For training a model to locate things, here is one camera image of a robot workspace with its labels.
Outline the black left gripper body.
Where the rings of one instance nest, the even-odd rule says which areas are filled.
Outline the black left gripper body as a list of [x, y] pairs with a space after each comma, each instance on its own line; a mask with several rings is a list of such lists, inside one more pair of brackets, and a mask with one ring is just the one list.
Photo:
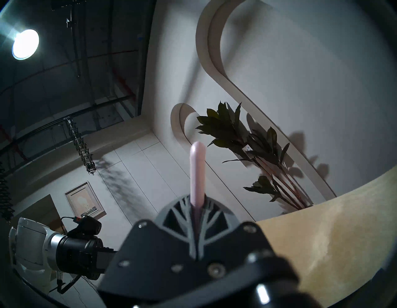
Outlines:
[[65, 236], [56, 250], [56, 265], [65, 273], [85, 276], [97, 280], [105, 269], [96, 266], [96, 248], [103, 248], [101, 239], [80, 239]]

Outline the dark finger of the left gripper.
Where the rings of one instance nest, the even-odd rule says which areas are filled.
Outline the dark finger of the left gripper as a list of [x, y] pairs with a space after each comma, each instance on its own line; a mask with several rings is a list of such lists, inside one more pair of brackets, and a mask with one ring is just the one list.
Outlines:
[[97, 249], [97, 269], [106, 270], [117, 253], [114, 249]]

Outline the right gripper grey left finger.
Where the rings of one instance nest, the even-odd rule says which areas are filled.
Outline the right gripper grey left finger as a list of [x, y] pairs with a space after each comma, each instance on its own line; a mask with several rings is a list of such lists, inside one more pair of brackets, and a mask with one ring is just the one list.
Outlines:
[[199, 285], [190, 196], [140, 220], [113, 257], [99, 286], [104, 303], [159, 303]]

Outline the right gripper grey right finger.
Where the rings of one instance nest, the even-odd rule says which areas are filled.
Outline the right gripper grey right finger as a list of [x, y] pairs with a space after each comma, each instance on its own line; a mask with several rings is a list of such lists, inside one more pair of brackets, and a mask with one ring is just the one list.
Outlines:
[[198, 263], [207, 280], [233, 289], [297, 289], [290, 263], [275, 254], [260, 227], [240, 223], [220, 202], [205, 197], [198, 214]]

